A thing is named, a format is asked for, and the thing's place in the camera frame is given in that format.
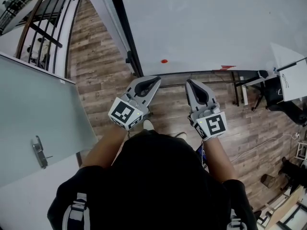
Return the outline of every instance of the wooden floor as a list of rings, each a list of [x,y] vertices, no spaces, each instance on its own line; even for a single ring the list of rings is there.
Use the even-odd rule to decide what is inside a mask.
[[[96,135],[102,137],[111,124],[107,113],[115,97],[123,93],[134,77],[89,0],[81,1],[76,14],[68,78],[76,82],[91,125]],[[164,77],[162,85],[184,83],[188,78],[202,81],[230,79],[229,72],[180,74]],[[226,113],[229,130],[220,140],[230,159],[233,161],[243,152],[258,146],[233,163],[240,180],[246,186],[251,205],[258,209],[280,193],[279,188],[285,182],[284,175],[278,176],[281,158],[288,158],[290,145],[291,157],[294,156],[297,141],[291,140],[291,135],[298,131],[298,126],[284,113],[267,111],[264,108],[265,101],[252,112],[250,108],[257,97],[256,90],[252,88],[248,89],[249,106],[241,104],[237,107],[232,103],[235,99],[232,84],[210,84],[210,87],[215,92],[222,111]],[[150,111],[153,112],[150,120],[157,132],[175,135],[185,131],[188,135],[187,142],[194,149],[201,144],[198,133],[187,119],[189,106],[184,87],[159,89],[150,105]],[[142,126],[138,125],[131,131],[131,135],[141,129]],[[265,173],[276,177],[271,189],[260,183],[260,178]]]

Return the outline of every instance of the frosted glass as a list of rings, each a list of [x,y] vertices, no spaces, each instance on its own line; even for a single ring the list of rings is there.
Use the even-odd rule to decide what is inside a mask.
[[[36,135],[48,165],[97,142],[73,83],[0,56],[0,187],[41,170]]]

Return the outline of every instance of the metal railing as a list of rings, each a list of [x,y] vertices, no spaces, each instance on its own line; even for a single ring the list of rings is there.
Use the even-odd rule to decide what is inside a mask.
[[[13,0],[0,17],[0,35],[17,13],[31,0]]]
[[[28,52],[27,59],[26,60],[23,59],[23,60],[27,61],[30,64],[34,64],[35,66],[42,68],[44,70],[49,70],[49,60],[51,57],[50,49],[51,49],[52,44],[54,44],[55,53],[54,53],[54,62],[53,62],[53,69],[52,69],[52,72],[54,73],[55,72],[55,62],[56,62],[56,57],[57,57],[57,50],[58,50],[58,47],[62,48],[62,44],[59,42],[59,38],[61,35],[64,18],[66,16],[71,0],[68,1],[68,5],[66,7],[66,10],[64,11],[62,22],[59,26],[59,30],[58,30],[58,34],[56,38],[54,34],[56,31],[56,28],[58,27],[59,19],[63,12],[64,3],[66,2],[66,0],[62,0],[60,4],[60,11],[55,11],[60,0],[49,0],[48,3],[44,5],[44,7],[42,8],[43,13],[40,14],[39,17],[37,17],[36,13],[38,9],[41,7],[42,1],[43,0],[38,0],[37,4],[35,5],[32,13],[30,14],[24,26],[24,30],[19,40],[15,56],[18,59],[21,58],[25,39],[27,37],[29,29],[32,28],[35,31],[35,33],[34,33],[31,45],[27,48],[27,52]],[[49,16],[46,16],[47,9],[51,9],[51,12],[48,13]],[[35,19],[37,18],[39,18],[39,20],[38,20],[38,23],[35,24],[34,22],[35,22]],[[47,20],[47,24],[45,28],[41,26],[41,23],[43,20]],[[48,30],[48,26],[51,20],[53,22],[52,23],[53,28],[52,28],[51,34],[49,34],[47,30]]]

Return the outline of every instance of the forearm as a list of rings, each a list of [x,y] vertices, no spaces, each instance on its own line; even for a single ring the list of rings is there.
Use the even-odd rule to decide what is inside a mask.
[[[204,141],[203,147],[207,157],[209,173],[214,179],[221,183],[237,179],[235,169],[218,138]]]
[[[117,125],[113,125],[86,156],[81,168],[93,165],[98,165],[103,168],[110,167],[126,134],[126,130]]]

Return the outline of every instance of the black chair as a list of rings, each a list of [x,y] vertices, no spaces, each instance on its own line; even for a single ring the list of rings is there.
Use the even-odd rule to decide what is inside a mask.
[[[267,101],[266,109],[270,111],[284,112],[293,122],[305,127],[307,125],[307,108],[304,104],[303,110],[295,105],[292,101],[283,101],[282,87],[280,79],[273,78],[260,83],[261,87],[252,85],[253,88],[260,91],[259,99],[256,106],[251,110],[254,111],[260,104],[263,97]]]

